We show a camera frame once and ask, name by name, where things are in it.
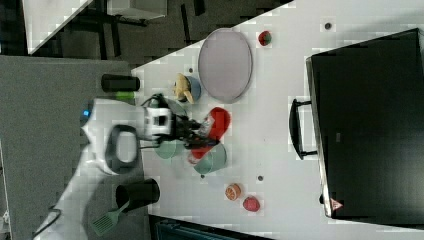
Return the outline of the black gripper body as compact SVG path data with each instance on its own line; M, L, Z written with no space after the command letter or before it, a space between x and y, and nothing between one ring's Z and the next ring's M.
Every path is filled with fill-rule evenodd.
M171 137L183 142L186 149L214 147L220 141L198 133L201 124L187 116L175 115L171 124Z

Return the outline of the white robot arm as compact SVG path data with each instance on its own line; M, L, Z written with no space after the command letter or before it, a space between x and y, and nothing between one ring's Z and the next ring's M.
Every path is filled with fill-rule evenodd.
M200 135L201 124L177 114L170 101L155 94L139 106L95 98L83 114L81 130L88 139L79 164L57 203L32 240L88 240L84 212L105 178L132 172L141 159L140 142L154 148L180 140L187 149L213 147L216 137Z

